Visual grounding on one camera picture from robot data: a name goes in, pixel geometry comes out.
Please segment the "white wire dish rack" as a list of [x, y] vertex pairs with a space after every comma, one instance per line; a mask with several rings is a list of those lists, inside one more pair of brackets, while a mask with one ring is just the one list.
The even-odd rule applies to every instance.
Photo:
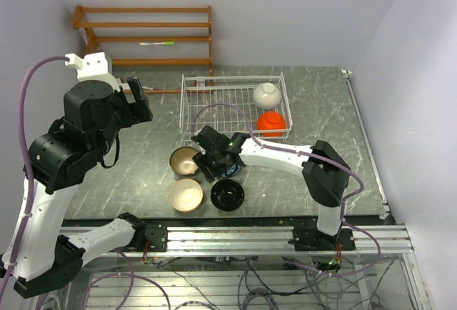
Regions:
[[[262, 83], [271, 82], [281, 92], [281, 103], [272, 110], [263, 110], [253, 102], [253, 90]], [[260, 115], [276, 111], [286, 120], [281, 137], [264, 137], [256, 127]], [[267, 76], [197, 76], [181, 79], [179, 131], [183, 142], [211, 126], [231, 136], [236, 132], [248, 133], [251, 129], [260, 139], [287, 140], [292, 126], [288, 94], [283, 74]]]

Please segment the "blue patterned white bowl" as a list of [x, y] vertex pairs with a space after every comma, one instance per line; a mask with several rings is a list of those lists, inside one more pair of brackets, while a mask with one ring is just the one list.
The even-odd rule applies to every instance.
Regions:
[[223, 172], [221, 174], [221, 177], [231, 178], [231, 177], [237, 175], [241, 170], [242, 170], [242, 166], [240, 166], [240, 165], [230, 166], [225, 170], [225, 172]]

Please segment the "orange red bowl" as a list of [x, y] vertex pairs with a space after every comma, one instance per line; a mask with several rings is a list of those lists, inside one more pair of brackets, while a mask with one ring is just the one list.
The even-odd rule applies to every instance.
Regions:
[[258, 117], [256, 127], [264, 137], [281, 137], [286, 129], [286, 120], [276, 111], [267, 111]]

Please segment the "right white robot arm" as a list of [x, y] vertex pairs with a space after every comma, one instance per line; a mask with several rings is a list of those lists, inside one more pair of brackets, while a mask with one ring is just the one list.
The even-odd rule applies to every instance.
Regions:
[[192, 141], [204, 150], [194, 161], [209, 182], [232, 166], [261, 166], [303, 177], [318, 204], [316, 230], [308, 246], [328, 250], [340, 241], [343, 193], [351, 170], [328, 142], [291, 146], [239, 132], [227, 137], [211, 126], [202, 128]]

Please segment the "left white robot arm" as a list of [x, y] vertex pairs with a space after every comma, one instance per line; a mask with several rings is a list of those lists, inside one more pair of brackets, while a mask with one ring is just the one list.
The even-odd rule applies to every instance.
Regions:
[[86, 173], [103, 166], [111, 149], [119, 149], [120, 130], [153, 118], [139, 79], [127, 83], [133, 101], [104, 81], [79, 82], [64, 95], [64, 115], [29, 147], [23, 214], [1, 257], [1, 273], [15, 277], [14, 290], [25, 299], [66, 286], [109, 251], [137, 251], [145, 244], [146, 224], [130, 213], [82, 234], [61, 233]]

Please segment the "white ceramic bowl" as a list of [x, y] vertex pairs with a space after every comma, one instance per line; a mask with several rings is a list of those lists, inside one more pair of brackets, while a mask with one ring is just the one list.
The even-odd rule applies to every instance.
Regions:
[[263, 110], [275, 109], [281, 103], [281, 92], [271, 82], [259, 84], [253, 90], [253, 102]]

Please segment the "glossy black bowl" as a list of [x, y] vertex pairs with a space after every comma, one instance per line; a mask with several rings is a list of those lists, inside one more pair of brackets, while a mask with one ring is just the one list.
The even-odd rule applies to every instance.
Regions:
[[244, 202], [244, 197], [245, 192], [242, 185], [232, 179], [217, 181], [211, 187], [211, 203], [221, 211], [237, 210]]

